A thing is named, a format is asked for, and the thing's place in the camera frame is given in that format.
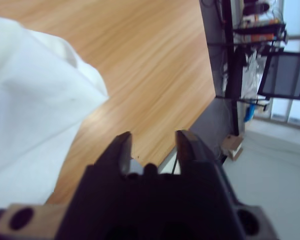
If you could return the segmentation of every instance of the mounting hole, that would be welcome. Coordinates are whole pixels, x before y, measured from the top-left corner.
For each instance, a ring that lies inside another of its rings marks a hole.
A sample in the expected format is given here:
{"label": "mounting hole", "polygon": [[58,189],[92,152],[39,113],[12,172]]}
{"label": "mounting hole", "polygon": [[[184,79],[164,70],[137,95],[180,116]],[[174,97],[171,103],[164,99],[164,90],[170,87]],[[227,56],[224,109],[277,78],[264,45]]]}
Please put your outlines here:
{"label": "mounting hole", "polygon": [[256,217],[249,211],[240,209],[237,212],[245,233],[249,236],[259,232],[259,224]]}
{"label": "mounting hole", "polygon": [[9,226],[12,230],[20,230],[26,226],[34,215],[34,210],[30,207],[17,211],[10,220]]}

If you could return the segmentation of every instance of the black metal frame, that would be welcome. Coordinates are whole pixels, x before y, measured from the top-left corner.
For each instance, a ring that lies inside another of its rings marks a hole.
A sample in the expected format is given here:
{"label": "black metal frame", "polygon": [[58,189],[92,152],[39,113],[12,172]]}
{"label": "black metal frame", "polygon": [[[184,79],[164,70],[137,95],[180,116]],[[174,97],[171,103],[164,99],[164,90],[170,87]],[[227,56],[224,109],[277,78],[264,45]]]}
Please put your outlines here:
{"label": "black metal frame", "polygon": [[269,71],[271,60],[272,60],[273,56],[295,56],[295,57],[300,57],[300,53],[299,52],[270,52],[267,55],[263,76],[262,76],[260,87],[259,87],[259,90],[258,90],[258,95],[262,95],[262,96],[265,96],[267,98],[281,98],[281,99],[300,100],[300,95],[299,96],[294,96],[294,95],[289,96],[289,95],[283,95],[283,94],[274,94],[274,93],[263,92],[263,89],[264,89],[266,81],[267,81],[267,75],[268,75],[268,71]]}

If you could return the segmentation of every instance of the wooden table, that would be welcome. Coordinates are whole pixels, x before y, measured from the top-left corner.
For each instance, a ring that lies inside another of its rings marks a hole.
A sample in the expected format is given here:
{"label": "wooden table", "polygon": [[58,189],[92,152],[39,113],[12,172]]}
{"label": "wooden table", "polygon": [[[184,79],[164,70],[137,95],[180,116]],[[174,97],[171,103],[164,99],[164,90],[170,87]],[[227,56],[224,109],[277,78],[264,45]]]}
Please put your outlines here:
{"label": "wooden table", "polygon": [[159,165],[215,97],[199,0],[0,0],[0,16],[67,40],[110,99],[82,124],[48,203],[67,203],[86,165],[133,134],[132,157]]}

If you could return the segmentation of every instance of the screw hole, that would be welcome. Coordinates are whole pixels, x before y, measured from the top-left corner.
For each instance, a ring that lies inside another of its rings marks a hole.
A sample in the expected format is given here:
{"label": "screw hole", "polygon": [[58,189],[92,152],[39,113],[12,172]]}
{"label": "screw hole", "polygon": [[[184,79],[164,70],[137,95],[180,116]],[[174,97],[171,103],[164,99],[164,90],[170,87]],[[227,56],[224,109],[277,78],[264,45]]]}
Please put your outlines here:
{"label": "screw hole", "polygon": [[20,230],[26,226],[34,215],[34,210],[30,207],[23,208],[13,215],[10,220],[10,228],[12,230]]}

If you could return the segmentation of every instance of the cable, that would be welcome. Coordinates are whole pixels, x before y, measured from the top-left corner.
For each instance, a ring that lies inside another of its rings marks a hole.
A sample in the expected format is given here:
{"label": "cable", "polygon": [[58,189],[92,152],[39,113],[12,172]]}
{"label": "cable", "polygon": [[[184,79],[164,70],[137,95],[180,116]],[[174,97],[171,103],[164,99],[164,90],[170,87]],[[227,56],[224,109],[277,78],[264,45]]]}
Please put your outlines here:
{"label": "cable", "polygon": [[175,169],[176,169],[176,166],[177,166],[177,162],[178,162],[178,158],[177,158],[177,156],[175,156],[174,165],[173,165],[171,174],[175,174]]}

